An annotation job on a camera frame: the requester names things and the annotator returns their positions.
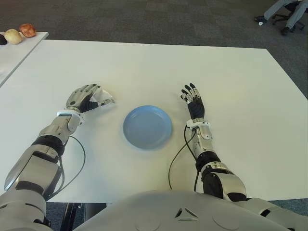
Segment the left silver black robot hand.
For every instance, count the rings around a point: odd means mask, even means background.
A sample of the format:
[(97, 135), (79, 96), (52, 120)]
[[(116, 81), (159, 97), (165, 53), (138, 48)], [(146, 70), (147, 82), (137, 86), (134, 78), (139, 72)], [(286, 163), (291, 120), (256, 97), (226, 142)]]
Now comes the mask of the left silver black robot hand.
[(98, 90), (101, 90), (102, 92), (104, 91), (104, 89), (97, 84), (85, 85), (74, 90), (66, 102), (66, 109), (74, 110), (78, 113), (85, 113), (98, 107), (115, 103), (115, 100), (108, 92), (106, 92), (107, 98), (92, 101), (91, 98)]

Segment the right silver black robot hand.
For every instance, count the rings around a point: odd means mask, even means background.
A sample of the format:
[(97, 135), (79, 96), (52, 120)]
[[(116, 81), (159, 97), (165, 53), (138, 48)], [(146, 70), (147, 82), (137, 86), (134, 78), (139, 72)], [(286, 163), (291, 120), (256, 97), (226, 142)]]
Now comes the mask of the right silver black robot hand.
[(181, 90), (181, 93), (180, 97), (186, 102), (191, 119), (204, 119), (205, 107), (195, 85), (192, 83), (184, 85), (184, 89)]

